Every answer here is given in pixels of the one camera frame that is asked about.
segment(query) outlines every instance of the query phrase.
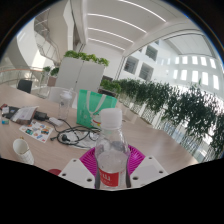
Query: white cup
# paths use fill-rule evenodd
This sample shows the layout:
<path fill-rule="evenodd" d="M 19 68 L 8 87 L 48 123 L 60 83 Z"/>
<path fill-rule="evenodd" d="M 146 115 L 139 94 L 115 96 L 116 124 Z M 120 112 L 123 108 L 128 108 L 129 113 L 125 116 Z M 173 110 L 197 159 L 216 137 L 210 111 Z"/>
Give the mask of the white cup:
<path fill-rule="evenodd" d="M 29 150 L 29 146 L 23 139 L 16 139 L 13 142 L 13 150 L 16 153 L 19 162 L 26 163 L 29 165 L 34 164 L 34 158 Z"/>

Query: plastic water bottle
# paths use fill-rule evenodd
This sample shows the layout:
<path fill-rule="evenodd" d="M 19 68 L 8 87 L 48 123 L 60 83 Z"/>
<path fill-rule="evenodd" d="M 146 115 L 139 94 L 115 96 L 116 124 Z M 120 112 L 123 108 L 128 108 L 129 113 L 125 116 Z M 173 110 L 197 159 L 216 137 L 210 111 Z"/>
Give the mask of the plastic water bottle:
<path fill-rule="evenodd" d="M 58 118 L 66 120 L 68 117 L 70 102 L 72 99 L 72 88 L 69 91 L 63 91 L 60 94 Z"/>
<path fill-rule="evenodd" d="M 100 117 L 102 130 L 95 146 L 100 189 L 124 189 L 130 149 L 121 131 L 122 111 L 118 108 L 103 109 Z"/>

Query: black cable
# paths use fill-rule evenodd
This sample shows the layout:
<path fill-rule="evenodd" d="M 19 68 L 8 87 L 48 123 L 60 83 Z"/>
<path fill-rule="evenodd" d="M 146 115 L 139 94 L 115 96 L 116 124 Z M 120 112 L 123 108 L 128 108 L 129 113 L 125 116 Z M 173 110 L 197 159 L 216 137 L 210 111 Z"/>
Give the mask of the black cable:
<path fill-rule="evenodd" d="M 87 128 L 87 127 L 83 127 L 83 126 L 81 126 L 81 125 L 76 126 L 76 127 L 71 127 L 70 124 L 69 124 L 67 121 L 65 121 L 65 120 L 63 120 L 63 119 L 58 119 L 58 120 L 61 120 L 61 121 L 63 121 L 64 123 L 66 123 L 66 124 L 69 126 L 69 128 L 67 128 L 67 129 L 65 129 L 65 130 L 63 130 L 63 131 L 58 131 L 58 130 L 56 129 L 54 123 L 52 123 L 52 122 L 50 122 L 50 121 L 46 121 L 46 120 L 45 120 L 45 121 L 46 121 L 47 123 L 49 123 L 49 124 L 52 124 L 52 125 L 54 126 L 55 131 L 58 132 L 58 134 L 57 134 L 56 137 L 51 138 L 51 141 L 53 141 L 54 139 L 57 138 L 58 142 L 60 142 L 60 143 L 62 143 L 62 144 L 64 144 L 64 145 L 74 145 L 74 146 L 77 146 L 77 147 L 80 147 L 80 148 L 87 148 L 87 147 L 83 147 L 83 146 L 78 145 L 78 143 L 79 143 L 81 140 L 85 139 L 87 136 L 89 136 L 89 138 L 90 138 L 92 141 L 96 141 L 96 140 L 94 140 L 94 139 L 92 139 L 92 138 L 90 137 L 90 133 L 91 133 L 91 132 L 92 132 L 92 133 L 98 133 L 98 132 L 96 132 L 95 130 L 101 131 L 101 130 L 98 129 L 98 128 Z M 76 131 L 79 131 L 79 132 L 86 132 L 86 131 L 87 131 L 87 134 L 86 134 L 83 138 L 80 139 L 80 138 L 78 137 L 78 135 L 76 134 Z M 60 136 L 63 136 L 63 135 L 62 135 L 63 133 L 68 133 L 68 132 L 73 132 L 73 133 L 76 135 L 76 137 L 77 137 L 77 140 L 73 141 L 73 143 L 67 143 L 67 142 L 64 142 L 64 141 L 61 141 L 61 140 L 60 140 Z"/>

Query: red label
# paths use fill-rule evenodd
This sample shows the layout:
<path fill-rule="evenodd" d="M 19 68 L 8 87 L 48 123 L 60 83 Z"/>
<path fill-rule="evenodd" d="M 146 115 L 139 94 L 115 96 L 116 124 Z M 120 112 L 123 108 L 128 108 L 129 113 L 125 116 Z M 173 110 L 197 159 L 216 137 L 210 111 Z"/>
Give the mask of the red label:
<path fill-rule="evenodd" d="M 118 178 L 119 173 L 106 173 L 103 170 L 100 171 L 100 180 L 103 184 L 109 187 L 117 187 L 118 186 Z"/>

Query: glass railing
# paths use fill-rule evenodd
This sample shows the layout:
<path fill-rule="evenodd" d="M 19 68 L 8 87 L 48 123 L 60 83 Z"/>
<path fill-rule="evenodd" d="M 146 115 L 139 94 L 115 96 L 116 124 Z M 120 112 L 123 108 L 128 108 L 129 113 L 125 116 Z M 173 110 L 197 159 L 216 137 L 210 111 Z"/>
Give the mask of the glass railing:
<path fill-rule="evenodd" d="M 29 66 L 4 66 L 0 67 L 0 85 L 6 84 L 13 88 L 18 87 L 19 80 L 31 80 L 31 94 L 46 98 L 49 93 L 49 76 L 42 75 L 42 68 Z"/>

